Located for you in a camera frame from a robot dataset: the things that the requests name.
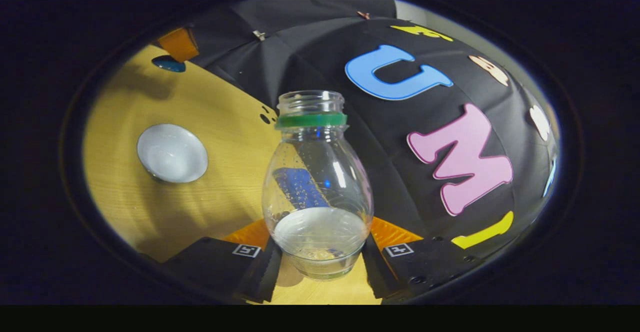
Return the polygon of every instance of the orange object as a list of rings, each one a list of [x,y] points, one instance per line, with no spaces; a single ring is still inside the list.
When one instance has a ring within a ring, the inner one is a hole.
[[[422,237],[405,230],[402,227],[398,227],[393,223],[380,220],[377,217],[373,218],[371,223],[371,234],[377,244],[378,250],[382,252],[382,249],[388,246],[393,246],[401,243],[411,243],[413,241],[420,241]]]
[[[183,63],[200,54],[194,36],[184,27],[159,38],[158,43],[179,63]]]
[[[267,230],[267,225],[263,218],[262,220],[251,223],[251,225],[242,227],[222,240],[231,243],[258,246],[264,251],[267,247],[267,241],[269,241],[269,230]]]

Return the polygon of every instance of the white bowl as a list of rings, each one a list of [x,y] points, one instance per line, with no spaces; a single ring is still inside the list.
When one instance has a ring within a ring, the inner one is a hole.
[[[188,130],[169,123],[153,125],[137,140],[137,156],[158,179],[185,183],[199,179],[207,170],[207,151]]]

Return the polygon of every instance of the clear plastic bottle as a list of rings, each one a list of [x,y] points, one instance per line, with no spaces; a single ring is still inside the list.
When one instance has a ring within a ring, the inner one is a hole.
[[[334,91],[279,97],[282,140],[263,185],[271,236],[300,273],[316,280],[352,270],[373,220],[367,174],[344,137],[344,103]]]

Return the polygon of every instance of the pink letter m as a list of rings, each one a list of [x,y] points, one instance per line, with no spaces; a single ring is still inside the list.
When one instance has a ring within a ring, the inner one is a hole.
[[[433,173],[438,180],[471,176],[459,184],[442,186],[442,203],[451,216],[457,216],[480,197],[514,179],[508,157],[480,157],[491,132],[489,119],[471,104],[464,105],[464,112],[439,130],[426,135],[412,132],[406,138],[411,150],[425,164],[435,162],[440,150],[455,144]]]

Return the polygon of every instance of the blue letter u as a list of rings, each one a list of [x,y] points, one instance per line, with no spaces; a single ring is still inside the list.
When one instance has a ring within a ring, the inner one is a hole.
[[[405,100],[436,85],[452,86],[453,82],[444,73],[427,64],[421,64],[422,72],[396,84],[380,81],[374,73],[378,68],[397,61],[415,61],[408,52],[391,46],[380,45],[364,55],[349,61],[344,67],[347,77],[366,93],[383,100]]]

